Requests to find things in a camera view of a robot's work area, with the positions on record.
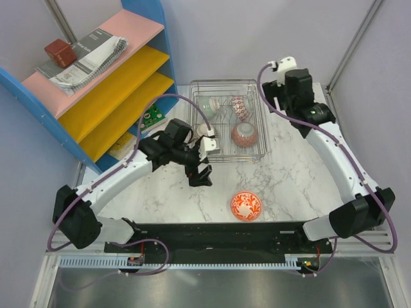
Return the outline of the black white floral bowl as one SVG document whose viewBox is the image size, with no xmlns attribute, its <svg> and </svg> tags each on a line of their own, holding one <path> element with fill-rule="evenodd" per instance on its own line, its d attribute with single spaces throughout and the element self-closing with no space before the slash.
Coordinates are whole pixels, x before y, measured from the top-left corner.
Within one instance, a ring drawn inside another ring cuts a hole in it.
<svg viewBox="0 0 411 308">
<path fill-rule="evenodd" d="M 258 131 L 256 127 L 249 122 L 238 123 L 231 132 L 231 139 L 234 143 L 242 148 L 248 148 L 258 140 Z"/>
</svg>

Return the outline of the orange white floral bowl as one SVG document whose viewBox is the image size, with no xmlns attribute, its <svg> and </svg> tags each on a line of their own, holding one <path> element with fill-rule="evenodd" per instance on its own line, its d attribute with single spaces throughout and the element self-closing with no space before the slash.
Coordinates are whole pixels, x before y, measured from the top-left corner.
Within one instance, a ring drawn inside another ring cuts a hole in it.
<svg viewBox="0 0 411 308">
<path fill-rule="evenodd" d="M 231 198 L 230 210 L 236 219 L 251 222 L 262 214 L 263 203 L 255 193 L 240 191 Z"/>
</svg>

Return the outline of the pale green ceramic bowl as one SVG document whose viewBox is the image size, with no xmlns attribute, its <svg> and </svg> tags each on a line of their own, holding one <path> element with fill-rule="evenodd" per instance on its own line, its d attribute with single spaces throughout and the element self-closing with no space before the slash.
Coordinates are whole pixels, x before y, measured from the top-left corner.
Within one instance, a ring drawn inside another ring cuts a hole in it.
<svg viewBox="0 0 411 308">
<path fill-rule="evenodd" d="M 220 112 L 220 99 L 214 96 L 200 96 L 199 107 L 208 120 L 215 118 Z"/>
</svg>

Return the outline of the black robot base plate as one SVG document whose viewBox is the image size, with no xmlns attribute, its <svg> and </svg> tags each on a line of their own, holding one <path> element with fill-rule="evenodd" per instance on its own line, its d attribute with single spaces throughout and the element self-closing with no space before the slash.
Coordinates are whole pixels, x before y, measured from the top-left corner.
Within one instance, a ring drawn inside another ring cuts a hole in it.
<svg viewBox="0 0 411 308">
<path fill-rule="evenodd" d="M 331 253 L 326 239 L 311 242 L 301 221 L 137 224 L 131 241 L 158 239 L 169 261 L 283 261 L 286 254 Z"/>
</svg>

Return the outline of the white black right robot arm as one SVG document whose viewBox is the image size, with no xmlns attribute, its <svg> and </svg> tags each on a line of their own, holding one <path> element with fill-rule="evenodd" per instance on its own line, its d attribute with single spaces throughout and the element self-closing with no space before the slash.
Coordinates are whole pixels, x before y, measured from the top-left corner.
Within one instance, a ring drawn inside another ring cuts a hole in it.
<svg viewBox="0 0 411 308">
<path fill-rule="evenodd" d="M 360 233 L 382 223 L 388 224 L 396 246 L 398 234 L 389 215 L 395 194 L 391 188 L 380 188 L 354 157 L 330 108 L 315 100 L 309 71 L 281 71 L 277 80 L 258 80 L 257 89 L 269 111 L 289 121 L 320 155 L 343 202 L 329 214 L 305 222 L 294 236 L 296 249 L 310 252 L 325 238 L 354 237 L 366 243 Z"/>
</svg>

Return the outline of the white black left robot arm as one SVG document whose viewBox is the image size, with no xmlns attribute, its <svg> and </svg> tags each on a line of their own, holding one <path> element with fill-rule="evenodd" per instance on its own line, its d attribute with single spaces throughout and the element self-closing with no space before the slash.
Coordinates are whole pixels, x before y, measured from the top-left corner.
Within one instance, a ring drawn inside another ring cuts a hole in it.
<svg viewBox="0 0 411 308">
<path fill-rule="evenodd" d="M 214 130 L 209 127 L 193 147 L 186 142 L 191 131 L 184 121 L 172 119 L 163 131 L 141 139 L 124 159 L 91 183 L 74 189 L 61 187 L 52 217 L 54 229 L 60 230 L 77 249 L 100 239 L 117 242 L 126 252 L 138 250 L 141 237 L 134 233 L 130 220 L 102 218 L 99 213 L 132 183 L 170 162 L 184 166 L 189 186 L 211 186 L 212 167 L 207 155 L 216 149 Z"/>
</svg>

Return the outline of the gold lattice pattern bowl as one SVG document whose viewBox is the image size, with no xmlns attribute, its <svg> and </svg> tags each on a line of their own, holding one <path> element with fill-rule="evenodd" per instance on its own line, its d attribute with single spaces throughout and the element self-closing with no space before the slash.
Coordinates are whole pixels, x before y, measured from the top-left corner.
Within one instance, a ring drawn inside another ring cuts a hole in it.
<svg viewBox="0 0 411 308">
<path fill-rule="evenodd" d="M 208 126 L 206 123 L 202 123 L 200 125 L 197 126 L 196 128 L 196 133 L 198 137 L 216 137 L 217 136 L 217 132 L 216 129 L 213 125 L 210 125 L 210 130 L 208 129 Z"/>
</svg>

